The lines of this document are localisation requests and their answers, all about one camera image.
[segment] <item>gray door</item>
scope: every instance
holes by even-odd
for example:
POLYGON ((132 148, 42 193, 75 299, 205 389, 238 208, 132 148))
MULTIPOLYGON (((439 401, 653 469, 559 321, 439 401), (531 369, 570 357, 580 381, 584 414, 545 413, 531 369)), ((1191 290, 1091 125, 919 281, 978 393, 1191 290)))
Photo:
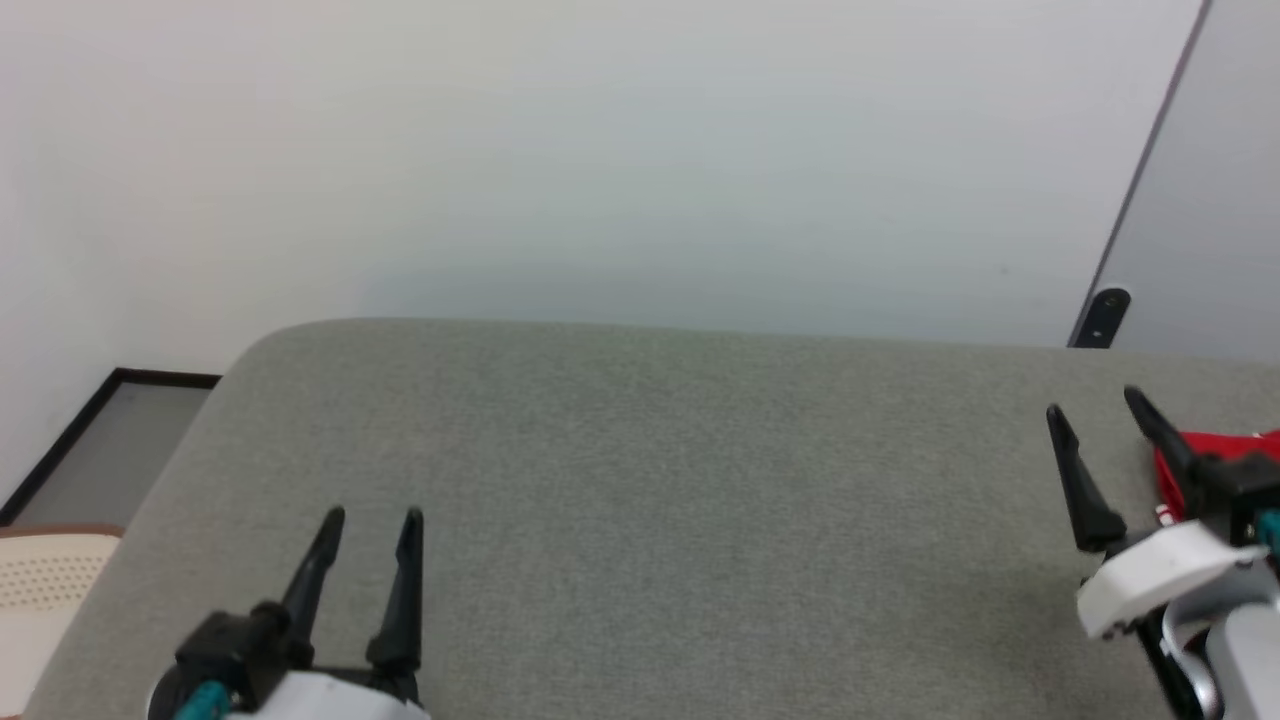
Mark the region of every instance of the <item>gray door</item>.
POLYGON ((1105 259, 1112 347, 1280 361, 1280 3, 1216 0, 1105 259))

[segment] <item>floor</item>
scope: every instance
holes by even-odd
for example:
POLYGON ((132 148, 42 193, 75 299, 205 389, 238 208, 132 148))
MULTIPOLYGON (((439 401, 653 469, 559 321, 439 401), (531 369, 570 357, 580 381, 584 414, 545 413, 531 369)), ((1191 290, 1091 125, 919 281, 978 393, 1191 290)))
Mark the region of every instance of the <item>floor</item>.
POLYGON ((207 396, 207 389, 122 384, 14 525, 128 527, 207 396))

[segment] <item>gray fabric surface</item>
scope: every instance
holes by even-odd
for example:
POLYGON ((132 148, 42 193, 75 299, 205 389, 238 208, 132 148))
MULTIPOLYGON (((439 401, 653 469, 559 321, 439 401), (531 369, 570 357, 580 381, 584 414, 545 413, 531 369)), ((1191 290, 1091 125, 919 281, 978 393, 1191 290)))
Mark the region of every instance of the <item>gray fabric surface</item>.
POLYGON ((1165 717, 1091 643, 1044 406, 1149 525, 1142 384, 1185 429, 1280 425, 1280 370, 1112 351, 352 320, 255 346, 193 423, 28 720, 141 717, 210 610, 278 597, 325 509, 315 628, 357 662, 426 515, 438 720, 1165 717))

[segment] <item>red cloth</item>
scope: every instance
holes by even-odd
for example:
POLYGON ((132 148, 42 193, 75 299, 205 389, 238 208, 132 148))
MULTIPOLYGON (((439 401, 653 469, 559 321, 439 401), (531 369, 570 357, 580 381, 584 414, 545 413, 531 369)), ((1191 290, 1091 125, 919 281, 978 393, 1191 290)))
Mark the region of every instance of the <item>red cloth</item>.
MULTIPOLYGON (((1272 460, 1280 462, 1280 430, 1271 430, 1261 437, 1254 436, 1216 436, 1212 433, 1183 433, 1183 438, 1198 455, 1217 455, 1224 460, 1234 460, 1253 451, 1262 452, 1272 460)), ((1183 503, 1183 491, 1178 489, 1165 457, 1156 451, 1156 482, 1160 486, 1160 495, 1169 506, 1175 521, 1181 521, 1185 506, 1183 503)))

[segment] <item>black floor trim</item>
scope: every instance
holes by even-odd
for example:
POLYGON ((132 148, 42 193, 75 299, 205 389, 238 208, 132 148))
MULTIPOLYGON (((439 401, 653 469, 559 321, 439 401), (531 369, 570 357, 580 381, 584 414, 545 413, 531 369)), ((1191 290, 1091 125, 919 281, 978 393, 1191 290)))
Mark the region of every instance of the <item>black floor trim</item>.
POLYGON ((4 507, 0 507, 0 528, 12 525, 18 515, 22 512, 31 498, 36 497, 36 492, 44 487, 45 480, 54 474, 58 465, 67 457, 67 454, 72 451, 76 446, 76 441, 84 434, 90 424, 97 418, 97 414, 106 407, 106 402, 111 400, 115 391, 120 388, 124 383, 134 384, 147 384, 147 386, 161 386, 161 387, 189 387, 198 389, 212 389, 218 384, 221 375, 207 375, 201 373, 169 373, 164 370, 141 370, 137 368, 116 368, 111 370, 111 374, 106 377, 102 386, 97 388, 84 407, 76 414, 63 434, 58 436, 54 441, 54 446, 49 448, 49 452, 36 462, 36 466, 31 473, 22 480, 18 489, 9 496, 5 501, 4 507))
POLYGON ((221 375, 206 375, 202 373, 169 373, 166 370, 140 370, 137 368, 116 368, 120 373, 122 383, 137 383, 140 386, 163 387, 193 387, 198 389, 214 389, 221 375))

